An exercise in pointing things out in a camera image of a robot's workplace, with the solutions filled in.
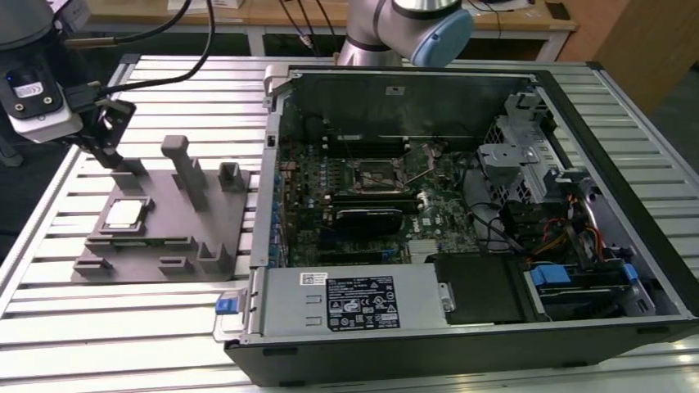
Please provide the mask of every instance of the gray 3d-printed holder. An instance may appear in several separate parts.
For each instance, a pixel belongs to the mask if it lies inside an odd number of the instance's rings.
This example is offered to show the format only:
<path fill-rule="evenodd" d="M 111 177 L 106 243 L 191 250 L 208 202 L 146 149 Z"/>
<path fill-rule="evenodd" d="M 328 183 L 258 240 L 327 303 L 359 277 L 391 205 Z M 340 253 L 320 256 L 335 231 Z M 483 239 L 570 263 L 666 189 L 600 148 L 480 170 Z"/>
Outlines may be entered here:
<path fill-rule="evenodd" d="M 202 170 L 184 136 L 160 150 L 175 170 L 124 160 L 116 187 L 74 265 L 74 282 L 216 282 L 235 273 L 250 172 Z"/>

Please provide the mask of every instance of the wooden table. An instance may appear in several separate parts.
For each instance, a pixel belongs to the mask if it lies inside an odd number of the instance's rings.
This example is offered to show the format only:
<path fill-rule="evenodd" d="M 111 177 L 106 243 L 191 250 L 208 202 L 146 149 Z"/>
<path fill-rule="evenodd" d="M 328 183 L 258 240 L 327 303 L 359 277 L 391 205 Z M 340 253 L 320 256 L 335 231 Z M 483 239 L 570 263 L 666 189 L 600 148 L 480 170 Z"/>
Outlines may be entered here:
<path fill-rule="evenodd" d="M 92 13 L 86 30 L 95 32 L 134 32 L 152 28 L 167 21 L 172 14 L 167 12 L 167 0 L 84 0 Z M 330 34 L 328 24 L 315 0 L 304 1 L 306 10 L 316 34 Z M 330 21 L 338 34 L 346 34 L 347 2 L 322 0 Z M 306 22 L 296 1 L 287 3 L 292 18 L 303 31 Z M 491 12 L 475 16 L 474 38 L 523 39 L 542 41 L 536 56 L 538 61 L 555 61 L 566 39 L 576 29 L 572 20 L 556 20 L 543 0 L 536 0 L 532 7 L 499 13 Z M 280 7 L 279 0 L 247 0 L 238 10 L 216 10 L 218 31 L 243 33 L 248 36 L 252 56 L 266 56 L 263 37 L 266 34 L 296 34 L 296 30 Z M 191 15 L 168 31 L 206 32 L 206 14 Z"/>

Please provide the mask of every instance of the floor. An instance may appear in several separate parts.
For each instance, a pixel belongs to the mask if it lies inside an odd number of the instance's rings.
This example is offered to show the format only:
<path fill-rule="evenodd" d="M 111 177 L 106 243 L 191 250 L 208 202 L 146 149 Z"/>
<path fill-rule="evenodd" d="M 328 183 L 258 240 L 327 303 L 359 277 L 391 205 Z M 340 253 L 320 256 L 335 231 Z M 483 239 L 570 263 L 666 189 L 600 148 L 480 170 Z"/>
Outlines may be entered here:
<path fill-rule="evenodd" d="M 299 40 L 290 36 L 268 36 L 266 38 L 270 56 L 314 56 Z M 122 55 L 127 52 L 160 55 L 195 55 L 204 44 L 202 34 L 179 34 L 178 39 L 163 34 L 144 43 L 136 43 L 127 48 L 107 48 L 88 51 L 87 60 L 95 72 L 95 78 L 103 83 L 110 79 Z M 324 56 L 335 50 L 331 37 L 324 37 L 318 43 Z M 228 34 L 218 37 L 212 46 L 214 56 L 247 56 L 250 49 L 247 39 L 242 34 Z M 651 115 L 651 120 L 684 159 L 699 171 L 699 68 L 686 76 L 663 105 Z M 46 186 L 62 162 L 67 148 L 56 143 L 33 145 L 23 140 L 0 116 L 0 135 L 3 135 L 24 155 L 24 164 L 17 168 L 0 165 L 0 261 L 9 251 L 16 235 L 32 214 L 33 207 L 42 197 Z"/>

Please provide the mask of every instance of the blue latch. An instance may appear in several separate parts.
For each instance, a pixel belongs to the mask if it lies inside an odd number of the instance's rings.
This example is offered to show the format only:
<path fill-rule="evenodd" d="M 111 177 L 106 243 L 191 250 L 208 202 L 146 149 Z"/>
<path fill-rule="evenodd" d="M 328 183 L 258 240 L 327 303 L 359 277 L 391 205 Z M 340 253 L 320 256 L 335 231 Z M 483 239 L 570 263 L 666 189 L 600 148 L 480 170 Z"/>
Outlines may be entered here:
<path fill-rule="evenodd" d="M 216 301 L 216 315 L 235 315 L 238 314 L 238 298 L 218 299 Z"/>
<path fill-rule="evenodd" d="M 536 266 L 530 271 L 530 275 L 536 287 L 543 284 L 566 284 L 570 282 L 568 272 L 560 264 Z"/>
<path fill-rule="evenodd" d="M 634 267 L 634 265 L 624 264 L 622 269 L 624 269 L 624 274 L 630 282 L 638 281 L 638 272 L 636 272 L 636 268 Z"/>

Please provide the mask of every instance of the red wire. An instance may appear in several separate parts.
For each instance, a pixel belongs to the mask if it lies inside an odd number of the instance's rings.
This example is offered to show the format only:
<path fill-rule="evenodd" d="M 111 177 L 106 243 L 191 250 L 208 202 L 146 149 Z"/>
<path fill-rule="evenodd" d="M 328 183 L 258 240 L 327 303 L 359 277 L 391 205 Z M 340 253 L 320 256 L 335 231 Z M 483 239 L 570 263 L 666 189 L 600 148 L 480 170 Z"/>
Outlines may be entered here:
<path fill-rule="evenodd" d="M 548 237 L 548 228 L 551 227 L 551 224 L 560 221 L 562 219 L 550 219 L 548 222 L 544 225 L 544 236 L 542 237 L 542 241 L 546 242 L 546 238 Z"/>

